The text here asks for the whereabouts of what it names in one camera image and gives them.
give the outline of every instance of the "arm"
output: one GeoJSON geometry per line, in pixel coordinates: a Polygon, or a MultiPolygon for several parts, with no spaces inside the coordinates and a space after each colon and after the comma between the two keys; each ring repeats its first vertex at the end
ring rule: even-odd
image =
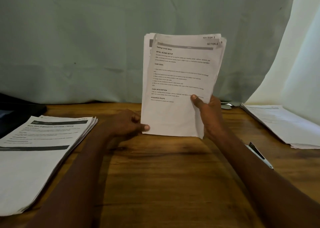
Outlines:
{"type": "Polygon", "coordinates": [[[137,114],[125,110],[96,126],[81,153],[27,228],[90,227],[105,146],[114,136],[149,130],[149,126],[140,124],[139,120],[137,114]]]}
{"type": "Polygon", "coordinates": [[[226,157],[249,190],[259,211],[272,227],[320,227],[320,204],[270,169],[225,125],[219,99],[203,103],[191,100],[200,109],[208,137],[226,157]]]}

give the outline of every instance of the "black laptop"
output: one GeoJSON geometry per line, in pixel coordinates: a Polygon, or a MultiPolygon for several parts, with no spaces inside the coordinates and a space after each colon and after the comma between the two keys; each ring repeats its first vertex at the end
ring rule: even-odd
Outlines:
{"type": "Polygon", "coordinates": [[[34,104],[0,93],[0,138],[4,137],[30,116],[40,116],[47,110],[45,105],[34,104]]]}

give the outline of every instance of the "white wall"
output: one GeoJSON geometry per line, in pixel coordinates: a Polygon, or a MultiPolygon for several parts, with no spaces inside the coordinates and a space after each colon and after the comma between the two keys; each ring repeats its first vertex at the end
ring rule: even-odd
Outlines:
{"type": "Polygon", "coordinates": [[[320,125],[320,8],[280,98],[284,108],[320,125]]]}
{"type": "Polygon", "coordinates": [[[265,79],[246,104],[282,104],[280,98],[282,97],[281,91],[284,88],[285,81],[294,65],[319,5],[320,0],[294,0],[290,20],[283,35],[277,56],[265,79]]]}

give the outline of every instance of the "person's right arm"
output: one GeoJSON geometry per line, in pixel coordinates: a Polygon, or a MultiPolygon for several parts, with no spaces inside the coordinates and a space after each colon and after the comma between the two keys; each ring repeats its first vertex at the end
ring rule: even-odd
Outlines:
{"type": "Polygon", "coordinates": [[[219,99],[203,103],[191,100],[200,109],[210,140],[220,149],[250,192],[259,211],[272,227],[320,227],[320,204],[261,161],[225,125],[219,99]]]}

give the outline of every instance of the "wooden tabletop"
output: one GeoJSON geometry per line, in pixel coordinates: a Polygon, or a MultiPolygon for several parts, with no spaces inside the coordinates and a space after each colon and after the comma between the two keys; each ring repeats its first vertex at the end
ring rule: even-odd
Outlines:
{"type": "MultiPolygon", "coordinates": [[[[141,104],[50,105],[57,117],[106,115],[141,104]]],[[[222,110],[228,126],[253,142],[274,169],[320,202],[320,150],[291,149],[240,108],[222,110]]],[[[70,154],[36,203],[23,214],[0,218],[0,227],[24,227],[81,152],[70,154]]],[[[94,227],[264,227],[248,191],[207,138],[143,135],[106,153],[101,168],[94,227]]]]}

